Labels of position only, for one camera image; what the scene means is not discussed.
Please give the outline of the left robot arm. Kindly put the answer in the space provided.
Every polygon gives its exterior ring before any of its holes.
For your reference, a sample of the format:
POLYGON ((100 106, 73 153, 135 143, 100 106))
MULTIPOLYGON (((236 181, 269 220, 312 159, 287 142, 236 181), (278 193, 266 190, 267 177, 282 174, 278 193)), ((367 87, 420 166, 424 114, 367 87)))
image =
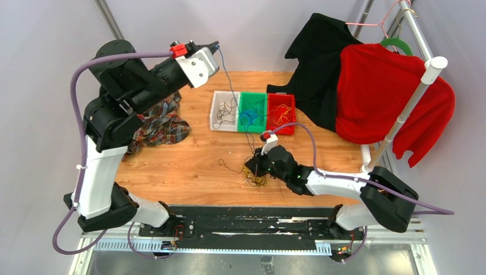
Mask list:
POLYGON ((81 135, 81 164, 74 192, 64 202, 78 212, 82 231, 113 229, 130 222, 151 226, 162 237, 176 217, 163 202, 138 198, 115 177, 141 114, 185 86, 198 88, 219 70, 219 43, 174 42, 168 52, 138 53, 126 40, 103 45, 75 71, 70 92, 81 135))

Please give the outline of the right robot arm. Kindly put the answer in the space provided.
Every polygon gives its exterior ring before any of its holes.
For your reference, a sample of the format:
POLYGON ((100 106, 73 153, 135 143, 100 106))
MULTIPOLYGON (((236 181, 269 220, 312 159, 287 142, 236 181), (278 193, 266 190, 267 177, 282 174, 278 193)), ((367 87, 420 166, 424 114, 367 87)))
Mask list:
POLYGON ((336 205, 325 229, 337 239, 359 227, 381 225, 404 233, 411 220, 418 194, 384 167, 369 173, 333 173, 298 164, 283 146, 264 153, 262 148, 245 162, 256 177, 269 175, 285 183, 297 195, 333 195, 358 201, 356 205, 336 205))

